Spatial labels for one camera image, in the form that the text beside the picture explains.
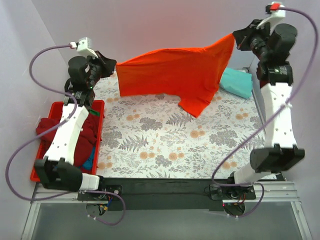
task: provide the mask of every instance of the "table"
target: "table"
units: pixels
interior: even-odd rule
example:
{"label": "table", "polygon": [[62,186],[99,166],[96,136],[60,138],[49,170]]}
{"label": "table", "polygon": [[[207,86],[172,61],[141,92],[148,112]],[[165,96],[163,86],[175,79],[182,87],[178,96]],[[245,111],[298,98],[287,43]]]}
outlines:
{"label": "table", "polygon": [[[120,97],[116,72],[94,89],[96,99],[105,102],[96,172],[104,177],[210,178],[224,156],[262,124],[253,96],[244,99],[223,89],[198,118],[178,106],[178,96]],[[227,178],[243,167],[251,150],[263,143],[261,132],[216,178]]]}

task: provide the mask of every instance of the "dark red cloth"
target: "dark red cloth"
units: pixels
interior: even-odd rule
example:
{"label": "dark red cloth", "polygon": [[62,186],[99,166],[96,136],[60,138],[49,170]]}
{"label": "dark red cloth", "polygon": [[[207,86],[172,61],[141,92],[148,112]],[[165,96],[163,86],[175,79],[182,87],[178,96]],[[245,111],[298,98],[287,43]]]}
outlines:
{"label": "dark red cloth", "polygon": [[[57,125],[60,119],[41,118],[41,121],[36,128],[36,133],[39,135],[49,128]],[[74,150],[74,163],[76,167],[81,167],[82,164],[90,157],[93,147],[97,141],[99,126],[99,117],[89,114],[87,119],[83,123],[83,131],[80,132],[78,142],[76,143]],[[41,140],[45,141],[45,151],[47,151],[54,140],[56,130],[47,133],[41,137]]]}

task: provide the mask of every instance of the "light blue pillow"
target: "light blue pillow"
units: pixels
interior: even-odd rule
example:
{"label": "light blue pillow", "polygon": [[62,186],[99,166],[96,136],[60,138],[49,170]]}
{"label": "light blue pillow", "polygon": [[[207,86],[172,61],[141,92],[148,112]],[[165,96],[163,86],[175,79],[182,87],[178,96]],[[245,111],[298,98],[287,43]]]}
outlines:
{"label": "light blue pillow", "polygon": [[253,87],[251,74],[227,67],[222,74],[220,87],[227,92],[248,99],[252,95]]}

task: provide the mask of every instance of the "orange t-shirt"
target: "orange t-shirt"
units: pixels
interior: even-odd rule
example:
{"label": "orange t-shirt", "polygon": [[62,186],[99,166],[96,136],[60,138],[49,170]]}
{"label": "orange t-shirt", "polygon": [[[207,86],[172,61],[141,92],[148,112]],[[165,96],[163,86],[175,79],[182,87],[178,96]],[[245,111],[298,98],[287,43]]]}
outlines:
{"label": "orange t-shirt", "polygon": [[218,91],[234,49],[229,34],[207,47],[159,49],[118,63],[120,95],[169,94],[198,117]]}

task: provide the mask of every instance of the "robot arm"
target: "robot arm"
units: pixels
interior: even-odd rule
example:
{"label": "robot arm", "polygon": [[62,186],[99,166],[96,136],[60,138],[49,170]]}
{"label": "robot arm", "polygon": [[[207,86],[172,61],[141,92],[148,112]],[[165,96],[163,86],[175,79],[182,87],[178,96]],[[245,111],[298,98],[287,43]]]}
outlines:
{"label": "robot arm", "polygon": [[34,168],[45,188],[73,192],[96,190],[101,178],[82,173],[73,166],[74,154],[82,126],[95,98],[93,88],[101,78],[109,77],[113,73],[116,61],[104,57],[99,51],[93,51],[91,40],[87,37],[79,42],[71,42],[70,45],[82,55],[75,56],[68,62],[70,78],[65,85],[65,91],[75,96],[77,108],[74,115],[68,119],[75,103],[66,96],[60,122],[67,122],[57,129],[49,149],[43,159],[35,161]]}
{"label": "robot arm", "polygon": [[[260,60],[257,78],[264,100],[265,117],[269,119],[289,98],[292,91],[292,68],[286,60],[295,44],[297,30],[289,24],[279,24],[270,35],[271,25],[284,17],[284,11],[272,10],[273,2],[266,7],[271,16],[253,20],[244,29],[233,32],[241,51],[252,51]],[[254,183],[261,178],[287,171],[305,157],[305,150],[297,147],[291,121],[291,105],[265,128],[264,148],[254,149],[250,163],[234,173],[234,182]]]}

